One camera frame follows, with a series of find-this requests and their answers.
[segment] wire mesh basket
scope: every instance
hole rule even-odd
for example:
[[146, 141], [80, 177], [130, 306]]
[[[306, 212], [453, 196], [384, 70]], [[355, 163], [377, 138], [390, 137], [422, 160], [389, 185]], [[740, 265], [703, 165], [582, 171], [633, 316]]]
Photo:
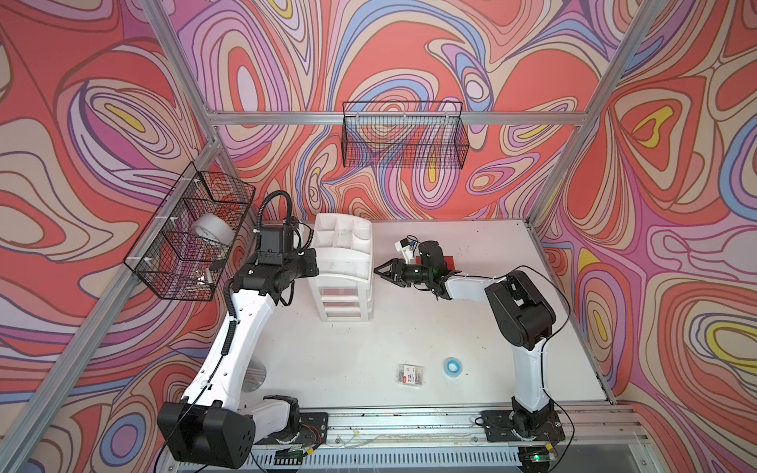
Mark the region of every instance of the wire mesh basket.
[[[248, 215], [255, 187], [224, 173], [190, 167], [183, 175], [189, 174], [191, 181], [153, 242], [142, 255], [127, 257], [124, 263], [161, 299], [209, 301]], [[214, 221], [216, 233], [225, 232], [224, 237], [215, 236], [206, 226], [198, 230], [200, 222], [209, 219]]]
[[344, 102], [342, 163], [462, 169], [469, 149], [462, 110], [459, 101]]

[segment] psychedelic patterned wall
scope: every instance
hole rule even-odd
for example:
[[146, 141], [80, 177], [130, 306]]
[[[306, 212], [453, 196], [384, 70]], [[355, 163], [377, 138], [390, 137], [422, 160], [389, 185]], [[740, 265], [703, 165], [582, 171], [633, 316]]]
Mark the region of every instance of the psychedelic patterned wall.
[[757, 5], [677, 0], [539, 233], [674, 471], [757, 471]]
[[[171, 20], [215, 110], [341, 110], [459, 99], [466, 110], [584, 110], [635, 0], [188, 0]], [[372, 219], [522, 218], [570, 127], [470, 126], [465, 169], [345, 170], [340, 126], [221, 129], [262, 199]]]
[[[0, 436], [203, 145], [134, 2], [0, 2]], [[149, 407], [172, 398], [218, 312], [135, 291], [32, 466], [82, 471], [144, 383]]]

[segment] white table surface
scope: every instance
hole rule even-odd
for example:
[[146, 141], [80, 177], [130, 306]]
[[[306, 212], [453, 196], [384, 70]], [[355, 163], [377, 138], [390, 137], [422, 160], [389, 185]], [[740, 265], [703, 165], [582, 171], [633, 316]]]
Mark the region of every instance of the white table surface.
[[[438, 241], [456, 269], [469, 274], [495, 277], [520, 264], [547, 274], [522, 221], [374, 222], [372, 230], [374, 266], [400, 257], [394, 243], [415, 235]], [[557, 330], [567, 316], [559, 295], [538, 275], [531, 280], [555, 309]], [[269, 394], [297, 397], [308, 409], [510, 401], [512, 350], [487, 304], [435, 300], [378, 276], [374, 297], [372, 322], [321, 322], [307, 281], [299, 279], [292, 305], [277, 307], [263, 329], [255, 356], [268, 374], [260, 389], [242, 394], [241, 406]], [[449, 356], [463, 365], [457, 378], [444, 374]], [[555, 400], [606, 399], [572, 324], [547, 344], [545, 357]], [[401, 363], [423, 366], [423, 386], [397, 383]]]

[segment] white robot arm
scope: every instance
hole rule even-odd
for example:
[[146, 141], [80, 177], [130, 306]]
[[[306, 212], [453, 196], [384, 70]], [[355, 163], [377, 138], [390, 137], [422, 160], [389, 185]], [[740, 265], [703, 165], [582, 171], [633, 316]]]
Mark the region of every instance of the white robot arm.
[[[277, 195], [288, 204], [285, 224], [263, 226], [263, 209]], [[286, 192], [266, 196], [257, 223], [254, 255], [224, 287], [229, 311], [200, 372], [182, 399], [164, 403], [157, 415], [166, 446], [182, 462], [239, 468], [254, 443], [268, 436], [289, 441], [301, 428], [293, 397], [266, 396], [244, 414], [238, 412], [242, 380], [260, 333], [275, 305], [291, 303], [291, 298], [283, 301], [282, 292], [293, 291], [295, 279], [318, 275], [310, 239], [294, 246], [299, 232]]]
[[[499, 278], [461, 275], [447, 268], [436, 241], [404, 238], [395, 247], [403, 259], [394, 258], [376, 267], [376, 275], [402, 288], [424, 285], [437, 298], [489, 303], [502, 335], [512, 346], [516, 372], [513, 430], [522, 438], [530, 437], [554, 414], [541, 352], [556, 320], [552, 307], [522, 271]], [[421, 264], [414, 264], [412, 258], [416, 247]]]

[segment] black mounting plate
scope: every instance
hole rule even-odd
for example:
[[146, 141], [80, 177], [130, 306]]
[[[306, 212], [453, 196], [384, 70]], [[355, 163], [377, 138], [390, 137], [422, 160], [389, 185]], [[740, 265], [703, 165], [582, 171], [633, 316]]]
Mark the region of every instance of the black mounting plate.
[[565, 440], [565, 432], [562, 429], [557, 412], [552, 411], [537, 431], [534, 438], [521, 438], [515, 434], [515, 425], [510, 421], [512, 411], [483, 411], [481, 423], [478, 424], [486, 431], [486, 440], [493, 442], [550, 442], [557, 443]]
[[297, 434], [297, 437], [289, 442], [282, 443], [268, 436], [255, 445], [289, 445], [296, 443], [298, 445], [301, 444], [303, 448], [307, 449], [317, 443], [326, 442], [326, 432], [329, 429], [329, 414], [327, 412], [300, 412], [300, 422], [302, 423], [300, 432]]

